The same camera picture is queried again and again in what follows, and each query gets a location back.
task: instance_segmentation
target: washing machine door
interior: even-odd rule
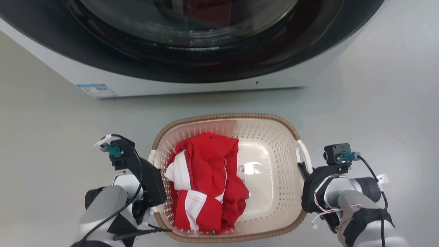
[[[348,38],[384,0],[2,0],[40,44],[122,75],[177,83],[261,76]]]

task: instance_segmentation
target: basket bottom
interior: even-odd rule
[[[247,207],[238,221],[270,214],[277,201],[277,177],[271,146],[261,140],[240,138],[237,167],[238,176],[250,192]]]

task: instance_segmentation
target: blue and white sticker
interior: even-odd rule
[[[105,84],[82,84],[76,86],[92,98],[117,97],[117,94],[111,91]]]

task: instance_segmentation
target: perforated basket wall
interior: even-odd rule
[[[166,171],[169,156],[180,141],[204,132],[239,139],[238,166],[246,167],[250,199],[235,229],[217,235],[176,229],[171,211],[169,180],[163,177],[167,201],[157,207],[160,227],[181,242],[228,243],[267,238],[294,230],[304,219],[302,180],[297,168],[300,136],[286,120],[270,114],[236,113],[199,116],[175,121],[158,134],[150,161]]]

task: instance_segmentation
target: red fabric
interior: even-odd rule
[[[176,154],[186,150],[191,188],[207,195],[196,219],[200,231],[215,230],[222,233],[232,229],[237,218],[244,212],[248,190],[237,176],[238,141],[235,138],[203,133],[182,141],[171,154],[168,165],[174,162]],[[223,192],[221,204],[215,197]],[[177,192],[171,183],[171,196],[174,199],[174,226],[191,229],[184,214],[187,191]]]

